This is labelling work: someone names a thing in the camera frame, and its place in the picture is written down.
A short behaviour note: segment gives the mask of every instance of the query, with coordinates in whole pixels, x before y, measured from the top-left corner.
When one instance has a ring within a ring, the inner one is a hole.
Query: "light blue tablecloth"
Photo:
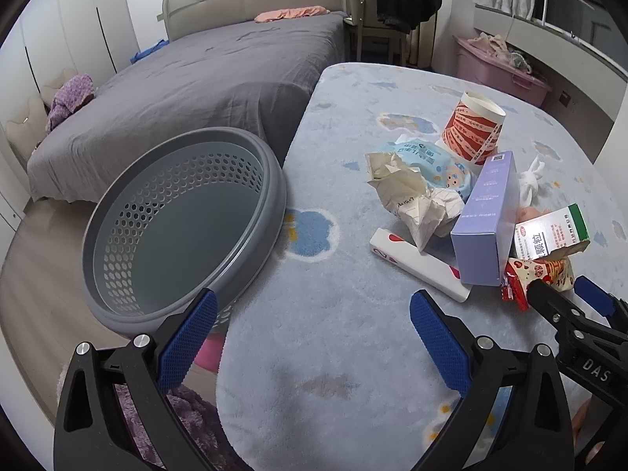
[[[579,204],[591,244],[573,257],[575,274],[626,297],[624,218],[555,119],[501,92],[437,74],[332,66],[284,166],[284,230],[235,305],[218,375],[225,432],[256,471],[407,470],[416,463],[456,399],[410,322],[408,304],[418,289],[427,288],[445,313],[502,348],[529,351],[544,341],[557,351],[553,328],[534,310],[520,313],[501,301],[498,289],[474,288],[458,304],[369,251],[378,226],[409,235],[366,183],[364,154],[401,132],[436,141],[466,89],[506,110],[498,147],[513,150],[519,171],[537,154],[546,163],[533,205]],[[430,245],[451,253],[450,240]],[[565,386],[573,411],[586,393],[568,379]],[[507,397],[498,396],[476,457],[488,448]]]

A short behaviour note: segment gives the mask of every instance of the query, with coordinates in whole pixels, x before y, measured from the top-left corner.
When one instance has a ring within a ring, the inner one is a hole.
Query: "red candy wrapper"
[[[526,311],[529,308],[526,293],[528,286],[535,279],[542,279],[558,292],[572,289],[575,281],[569,258],[559,261],[543,259],[527,261],[510,258],[504,272],[502,299],[514,300],[521,311]]]

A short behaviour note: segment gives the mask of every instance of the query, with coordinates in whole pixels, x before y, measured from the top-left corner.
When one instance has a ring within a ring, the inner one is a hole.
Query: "bed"
[[[99,87],[52,131],[27,173],[33,199],[98,201],[163,141],[226,125],[262,137],[283,163],[316,82],[343,60],[343,13],[266,24],[266,10],[341,0],[164,0],[170,44]]]

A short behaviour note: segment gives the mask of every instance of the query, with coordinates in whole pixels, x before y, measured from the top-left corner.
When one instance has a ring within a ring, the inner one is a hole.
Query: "wooden floor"
[[[81,240],[93,203],[44,200],[27,207],[0,276],[0,324],[13,357],[51,422],[57,380],[81,341],[97,349],[126,340],[84,302]],[[185,384],[215,403],[215,375],[195,365]]]

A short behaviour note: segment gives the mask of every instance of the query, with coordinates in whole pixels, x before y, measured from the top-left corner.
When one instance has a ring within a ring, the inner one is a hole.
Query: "purple box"
[[[519,179],[513,153],[508,150],[491,155],[451,231],[463,283],[501,284],[518,208]]]

